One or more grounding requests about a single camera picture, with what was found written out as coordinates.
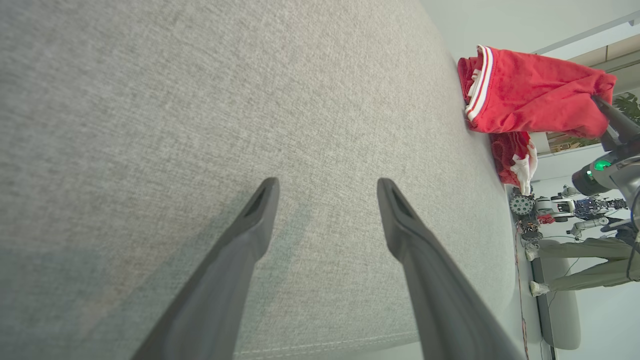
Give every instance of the white wall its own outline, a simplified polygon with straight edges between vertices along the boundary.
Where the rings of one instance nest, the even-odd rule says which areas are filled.
[[[593,153],[591,149],[586,152],[573,152],[565,154],[560,152],[557,156],[540,159],[540,166],[545,176],[552,175],[553,168],[557,174],[572,172],[572,169],[581,168],[593,161],[589,158]],[[571,186],[571,177],[551,176],[546,180],[536,182],[533,185],[536,196],[553,196],[562,190],[564,184]],[[617,190],[602,194],[611,198],[622,198]],[[614,217],[629,218],[629,210],[619,210]],[[540,231],[545,236],[567,236],[574,222],[553,223],[542,225]],[[599,229],[588,229],[582,234],[582,239],[599,237],[603,233]],[[552,238],[560,242],[572,241],[569,238]],[[580,272],[593,265],[603,262],[601,259],[582,258],[572,268],[572,273]],[[613,288],[593,288],[576,292],[578,309],[580,313],[580,329],[582,343],[577,350],[557,349],[558,360],[600,360],[600,359],[639,359],[640,341],[637,330],[640,329],[640,314],[637,312],[640,299],[640,284],[630,283]]]
[[[551,152],[547,133],[529,133],[529,136],[531,136],[531,141],[536,145],[538,154],[541,152]]]
[[[640,11],[638,0],[420,0],[454,58],[483,44],[532,53]]]
[[[637,89],[633,89],[631,91],[629,91],[631,94],[634,94],[635,96],[638,96],[638,98],[640,98],[640,88]]]
[[[544,55],[551,58],[569,60],[576,56],[586,54],[590,51],[611,45],[615,42],[619,42],[620,40],[624,40],[638,34],[640,34],[640,26],[631,26],[628,22],[625,22],[624,24],[620,24],[611,29],[591,35],[590,37],[586,37],[559,47],[558,49],[551,50],[544,53]]]
[[[574,172],[590,164],[593,160],[605,154],[602,145],[595,144],[577,149],[554,152],[552,154],[538,156],[538,168],[533,174],[533,181],[553,179],[556,177],[569,177]]]
[[[616,86],[613,88],[613,94],[633,91],[640,86],[640,64],[616,70],[611,74],[618,77]]]

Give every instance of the cable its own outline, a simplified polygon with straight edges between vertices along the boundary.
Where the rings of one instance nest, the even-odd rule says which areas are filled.
[[[525,248],[527,246],[526,242],[522,238],[522,235],[520,235],[520,244],[522,245],[523,248]]]
[[[631,246],[631,255],[629,255],[629,262],[627,263],[627,279],[630,281],[640,281],[640,279],[631,279],[630,271],[631,271],[631,262],[634,259],[634,255],[636,251],[640,252],[640,233],[636,236],[636,242],[634,242],[633,246]]]
[[[543,239],[547,239],[547,238],[569,238],[569,239],[575,239],[573,236],[565,236],[565,235],[545,236]]]
[[[637,221],[636,217],[639,217],[639,216],[638,216],[638,214],[635,213],[636,210],[638,210],[637,204],[638,204],[638,201],[640,201],[639,199],[640,199],[640,192],[638,192],[638,194],[636,195],[636,198],[634,199],[634,203],[631,204],[631,207],[629,208],[631,210],[631,217],[630,217],[631,225],[635,230],[640,230],[640,229],[638,229],[639,226],[636,223],[636,221]]]
[[[622,209],[617,209],[616,211],[612,212],[611,214],[605,214],[605,215],[604,215],[604,217],[610,217],[610,216],[612,216],[613,214],[615,214],[615,213],[619,212],[620,210],[622,210]]]
[[[569,274],[569,271],[571,271],[571,268],[578,262],[578,260],[580,260],[580,258],[577,258],[573,264],[571,264],[571,266],[569,266],[568,269],[566,269],[566,272],[564,273],[563,276],[566,276],[566,274]],[[556,294],[557,291],[554,291],[554,297],[551,298],[551,301],[549,302],[549,305],[547,306],[547,310],[549,310],[549,308],[551,307],[551,303],[554,301],[554,299],[556,298]]]
[[[524,312],[522,310],[522,282],[520,281],[520,262],[518,261],[518,245],[515,242],[515,238],[513,239],[513,241],[514,241],[513,257],[515,259],[516,270],[518,274],[518,288],[520,289],[519,294],[520,294],[520,318],[522,319],[522,339],[524,342],[524,352],[525,352],[525,355],[527,356],[527,360],[529,360],[529,349],[527,348],[527,322],[524,318]]]

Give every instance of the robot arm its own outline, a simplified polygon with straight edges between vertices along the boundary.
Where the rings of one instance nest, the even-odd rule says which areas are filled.
[[[571,230],[567,230],[567,234],[574,235],[576,237],[582,236],[582,231],[586,229],[591,229],[592,227],[605,226],[609,224],[609,219],[602,217],[593,220],[580,221],[573,225]]]
[[[564,197],[574,196],[574,195],[582,195],[578,189],[573,186],[564,186],[562,192],[560,193]]]

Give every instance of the white stripe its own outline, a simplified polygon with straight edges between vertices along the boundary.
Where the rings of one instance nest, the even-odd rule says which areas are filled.
[[[482,87],[480,86],[477,87],[477,92],[475,96],[478,98],[478,101],[476,105],[469,112],[469,115],[468,115],[469,120],[473,120],[484,106],[484,102],[486,101],[487,91],[489,88],[489,82],[491,81],[491,73],[493,70],[493,52],[491,51],[491,48],[485,47],[482,45],[479,45],[479,47],[482,48],[483,54],[484,54],[483,71],[482,73],[480,73],[479,79],[480,81],[484,79],[484,83],[482,84]]]
[[[483,60],[482,69],[480,71],[480,74],[476,76],[476,80],[474,81],[473,85],[471,85],[471,88],[469,89],[469,90],[473,90],[473,96],[471,97],[471,101],[469,101],[469,105],[467,105],[467,108],[465,109],[467,113],[469,113],[472,110],[473,105],[476,103],[476,98],[478,97],[478,91],[480,91],[480,82],[482,82],[483,75],[486,72],[486,51],[484,50],[484,47],[482,45],[478,45],[477,48],[482,50],[482,60]]]

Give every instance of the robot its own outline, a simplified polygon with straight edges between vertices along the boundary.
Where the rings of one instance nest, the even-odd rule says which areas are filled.
[[[571,217],[577,217],[583,221],[573,225],[567,234],[572,234],[579,239],[582,231],[592,227],[606,226],[611,223],[605,215],[616,209],[628,209],[623,199],[608,200],[599,197],[588,197],[581,200],[572,200],[568,197],[578,195],[580,192],[571,186],[564,186],[557,196],[535,198],[533,192],[530,196],[520,193],[518,188],[513,189],[513,196],[509,202],[511,212],[518,218],[518,227],[522,230],[522,238],[525,241],[542,239],[539,231],[540,221],[538,217],[550,215],[556,222],[567,222]]]

